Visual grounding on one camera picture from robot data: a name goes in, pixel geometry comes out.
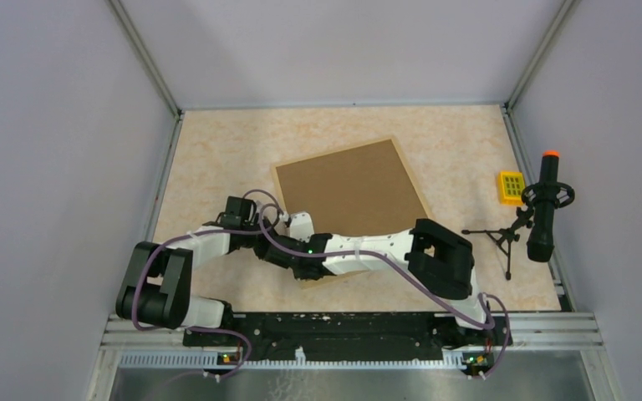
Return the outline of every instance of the table top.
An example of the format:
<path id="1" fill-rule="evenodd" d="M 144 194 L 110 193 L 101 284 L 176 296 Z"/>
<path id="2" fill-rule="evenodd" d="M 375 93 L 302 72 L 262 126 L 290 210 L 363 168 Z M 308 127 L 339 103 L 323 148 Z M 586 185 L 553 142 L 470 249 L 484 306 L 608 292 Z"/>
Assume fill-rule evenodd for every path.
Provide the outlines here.
<path id="1" fill-rule="evenodd" d="M 511 225 L 515 208 L 498 203 L 496 175 L 517 171 L 517 164 L 497 105 L 210 110 L 186 112 L 155 241 L 214 220 L 229 195 L 251 188 L 275 193 L 274 164 L 388 135 L 396 138 L 437 222 L 457 233 Z M 525 229 L 519 232 L 527 238 Z M 527 259 L 525 241 L 513 244 L 507 282 L 506 257 L 493 242 L 484 235 L 467 238 L 482 291 L 512 311 L 560 309 L 548 265 Z M 228 301 L 239 312 L 441 310 L 391 270 L 302 289 L 289 270 L 258 260 L 251 250 L 194 270 L 191 293 Z"/>

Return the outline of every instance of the yellow object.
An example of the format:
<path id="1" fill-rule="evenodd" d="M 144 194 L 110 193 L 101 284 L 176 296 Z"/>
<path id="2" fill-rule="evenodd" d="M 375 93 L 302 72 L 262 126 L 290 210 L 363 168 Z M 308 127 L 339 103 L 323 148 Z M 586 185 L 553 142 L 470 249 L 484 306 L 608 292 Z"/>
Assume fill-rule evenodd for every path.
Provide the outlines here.
<path id="1" fill-rule="evenodd" d="M 503 205 L 522 206 L 520 195 L 525 189 L 522 173 L 501 171 L 498 175 L 498 197 Z"/>

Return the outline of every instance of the table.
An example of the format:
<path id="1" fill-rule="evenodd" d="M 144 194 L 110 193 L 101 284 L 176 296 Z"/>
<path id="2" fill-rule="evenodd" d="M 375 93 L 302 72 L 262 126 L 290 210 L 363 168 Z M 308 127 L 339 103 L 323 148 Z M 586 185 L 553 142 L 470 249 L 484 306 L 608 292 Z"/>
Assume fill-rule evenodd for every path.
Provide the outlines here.
<path id="1" fill-rule="evenodd" d="M 510 226 L 515 208 L 498 203 L 496 174 L 517 170 L 497 105 L 188 111 L 171 167 L 155 241 L 195 230 L 223 210 L 229 195 L 274 193 L 271 165 L 393 135 L 436 220 L 461 229 Z M 547 264 L 529 261 L 525 240 L 506 257 L 473 235 L 476 274 L 485 292 L 512 311 L 559 310 Z M 395 272 L 366 272 L 302 289 L 293 274 L 251 250 L 194 270 L 191 293 L 242 312 L 392 312 L 441 310 Z"/>

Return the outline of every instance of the tripod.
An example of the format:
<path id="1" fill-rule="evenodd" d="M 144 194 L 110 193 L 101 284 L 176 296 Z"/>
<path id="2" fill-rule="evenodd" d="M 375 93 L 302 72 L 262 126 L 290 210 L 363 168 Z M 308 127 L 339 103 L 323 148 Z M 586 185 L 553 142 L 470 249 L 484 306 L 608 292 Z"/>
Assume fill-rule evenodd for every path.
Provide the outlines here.
<path id="1" fill-rule="evenodd" d="M 461 230 L 461 234 L 486 234 L 498 246 L 506 256 L 508 256 L 508 269 L 506 270 L 506 280 L 511 279 L 511 244 L 520 240 L 520 234 L 516 234 L 519 228 L 527 227 L 532 228 L 532 218 L 535 209 L 532 208 L 532 203 L 527 204 L 527 209 L 524 211 L 520 207 L 516 208 L 517 219 L 508 228 L 501 228 L 498 230 Z M 507 242 L 508 249 L 503 247 L 503 243 Z"/>

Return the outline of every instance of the white panel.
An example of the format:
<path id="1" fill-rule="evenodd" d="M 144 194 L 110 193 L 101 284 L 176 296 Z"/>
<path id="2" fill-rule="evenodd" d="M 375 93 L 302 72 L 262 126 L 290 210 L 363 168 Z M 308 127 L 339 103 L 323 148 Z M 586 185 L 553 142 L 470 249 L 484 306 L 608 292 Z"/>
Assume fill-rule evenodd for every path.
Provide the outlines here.
<path id="1" fill-rule="evenodd" d="M 173 119 L 104 1 L 0 2 L 0 399 L 82 399 Z"/>
<path id="2" fill-rule="evenodd" d="M 517 109 L 539 168 L 562 153 L 576 201 L 555 234 L 626 399 L 642 399 L 642 2 L 581 2 Z"/>
<path id="3" fill-rule="evenodd" d="M 505 101 L 561 0 L 124 0 L 183 109 Z"/>

